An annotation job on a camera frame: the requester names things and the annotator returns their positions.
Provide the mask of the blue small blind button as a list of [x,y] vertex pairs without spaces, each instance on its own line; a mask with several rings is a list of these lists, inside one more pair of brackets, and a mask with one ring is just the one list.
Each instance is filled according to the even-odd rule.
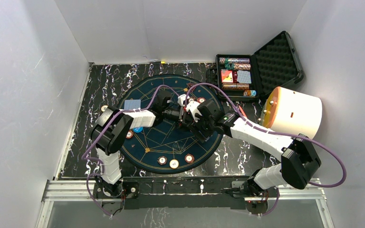
[[143,127],[136,127],[136,128],[134,128],[134,129],[133,129],[133,131],[134,131],[135,133],[140,133],[140,132],[142,132],[142,131],[143,131]]

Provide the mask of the red poker chip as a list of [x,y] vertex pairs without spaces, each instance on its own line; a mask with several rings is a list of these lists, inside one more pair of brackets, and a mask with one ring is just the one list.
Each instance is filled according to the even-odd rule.
[[126,139],[131,139],[134,135],[134,132],[132,130],[129,130],[126,135]]

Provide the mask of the cream chip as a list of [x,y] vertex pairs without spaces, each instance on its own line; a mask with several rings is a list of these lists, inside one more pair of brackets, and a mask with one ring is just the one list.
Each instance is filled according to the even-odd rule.
[[177,169],[179,167],[179,161],[177,159],[172,159],[170,162],[169,162],[169,166],[172,168],[172,169]]

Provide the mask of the cream chip off mat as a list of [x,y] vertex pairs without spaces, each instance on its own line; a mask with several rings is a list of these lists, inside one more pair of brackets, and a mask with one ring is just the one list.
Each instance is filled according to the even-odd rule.
[[101,111],[102,111],[102,112],[105,112],[107,108],[108,108],[108,106],[107,106],[107,105],[103,105],[103,106],[101,107]]

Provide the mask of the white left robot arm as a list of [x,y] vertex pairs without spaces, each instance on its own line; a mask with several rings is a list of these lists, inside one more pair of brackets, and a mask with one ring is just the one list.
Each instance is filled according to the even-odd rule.
[[92,132],[91,149],[95,148],[100,165],[96,183],[110,197],[117,198],[123,192],[122,174],[119,165],[120,149],[134,128],[151,128],[163,120],[180,121],[183,107],[172,107],[170,93],[157,94],[147,108],[117,109],[108,107],[97,120]]

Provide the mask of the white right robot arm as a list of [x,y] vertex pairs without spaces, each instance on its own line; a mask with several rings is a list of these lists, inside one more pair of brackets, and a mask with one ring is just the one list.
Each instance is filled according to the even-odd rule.
[[255,124],[236,111],[224,112],[212,100],[189,102],[182,107],[180,121],[200,140],[218,133],[246,141],[280,160],[269,168],[256,170],[245,184],[234,188],[255,197],[278,185],[304,189],[321,166],[311,142],[303,135],[281,135]]

